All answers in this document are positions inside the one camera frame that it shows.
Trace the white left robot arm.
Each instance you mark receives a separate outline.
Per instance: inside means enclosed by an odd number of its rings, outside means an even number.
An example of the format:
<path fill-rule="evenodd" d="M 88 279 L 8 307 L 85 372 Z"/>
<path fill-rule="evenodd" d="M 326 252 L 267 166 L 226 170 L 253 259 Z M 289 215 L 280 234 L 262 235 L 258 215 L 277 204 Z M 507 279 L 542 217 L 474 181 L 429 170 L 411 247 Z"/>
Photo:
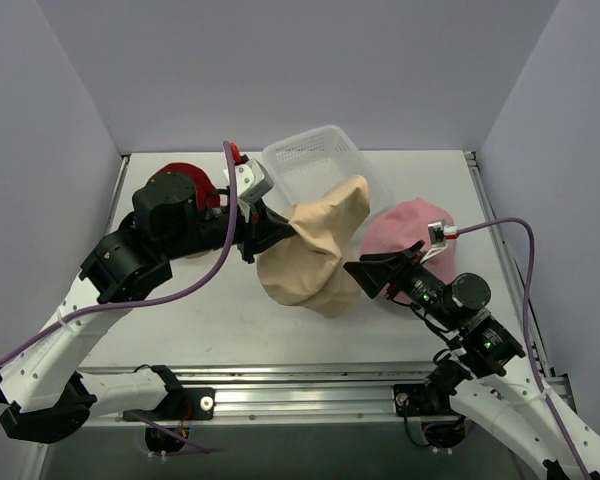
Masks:
<path fill-rule="evenodd" d="M 256 167 L 225 173 L 227 202 L 212 207 L 192 176 L 153 175 L 132 197 L 132 210 L 80 267 L 66 303 L 36 336 L 0 360 L 0 424 L 9 438 L 52 444 L 87 420 L 113 413 L 160 422 L 189 417 L 196 406 L 166 366 L 127 374 L 91 375 L 80 364 L 109 329 L 131 311 L 155 304 L 152 292 L 172 276 L 175 259 L 207 251 L 245 262 L 293 235 L 269 209 L 271 178 Z"/>

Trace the red baseball cap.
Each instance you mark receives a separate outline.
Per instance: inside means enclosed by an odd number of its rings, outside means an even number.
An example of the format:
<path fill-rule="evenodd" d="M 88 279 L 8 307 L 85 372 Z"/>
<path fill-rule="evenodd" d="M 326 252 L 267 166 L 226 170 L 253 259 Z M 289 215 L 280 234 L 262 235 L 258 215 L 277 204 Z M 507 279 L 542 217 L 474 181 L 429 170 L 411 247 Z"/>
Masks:
<path fill-rule="evenodd" d="M 199 210 L 221 206 L 220 193 L 217 192 L 216 187 L 203 169 L 190 163 L 175 162 L 163 166 L 155 175 L 167 172 L 182 173 L 195 182 L 196 204 Z"/>

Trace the beige hat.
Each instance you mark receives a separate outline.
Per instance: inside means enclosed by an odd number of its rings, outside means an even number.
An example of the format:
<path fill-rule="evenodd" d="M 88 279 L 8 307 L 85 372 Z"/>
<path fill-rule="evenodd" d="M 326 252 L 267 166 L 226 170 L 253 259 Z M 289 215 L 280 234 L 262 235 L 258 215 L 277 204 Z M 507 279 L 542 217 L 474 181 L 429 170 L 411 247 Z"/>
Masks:
<path fill-rule="evenodd" d="M 256 262 L 266 294 L 326 318 L 343 315 L 361 295 L 344 264 L 354 257 L 354 234 L 369 213 L 370 188 L 360 175 L 340 181 L 319 200 L 294 205 L 285 216 L 295 235 Z"/>

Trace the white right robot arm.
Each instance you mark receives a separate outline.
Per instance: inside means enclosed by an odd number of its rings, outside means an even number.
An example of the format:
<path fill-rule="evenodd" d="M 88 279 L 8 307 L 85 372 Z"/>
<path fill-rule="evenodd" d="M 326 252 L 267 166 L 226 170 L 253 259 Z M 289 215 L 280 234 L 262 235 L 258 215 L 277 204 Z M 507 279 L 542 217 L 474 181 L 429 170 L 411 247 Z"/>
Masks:
<path fill-rule="evenodd" d="M 523 346 L 487 308 L 487 282 L 473 273 L 443 282 L 426 268 L 422 246 L 363 255 L 344 268 L 367 296 L 404 294 L 452 333 L 449 356 L 427 377 L 427 406 L 479 425 L 541 479 L 600 479 L 600 435 L 534 378 Z"/>

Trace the pink hat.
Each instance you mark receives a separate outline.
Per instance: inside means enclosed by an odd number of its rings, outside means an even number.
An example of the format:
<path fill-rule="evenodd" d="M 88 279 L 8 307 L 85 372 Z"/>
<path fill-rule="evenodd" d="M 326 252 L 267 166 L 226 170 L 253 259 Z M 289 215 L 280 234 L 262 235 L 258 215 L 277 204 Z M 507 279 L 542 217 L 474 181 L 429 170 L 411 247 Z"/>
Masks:
<path fill-rule="evenodd" d="M 428 225 L 444 220 L 453 224 L 452 216 L 444 209 L 422 198 L 402 202 L 376 218 L 366 230 L 360 244 L 360 254 L 394 253 L 411 247 L 423 240 L 423 250 L 431 247 Z M 451 243 L 446 250 L 425 263 L 425 267 L 445 284 L 455 279 L 456 245 Z"/>

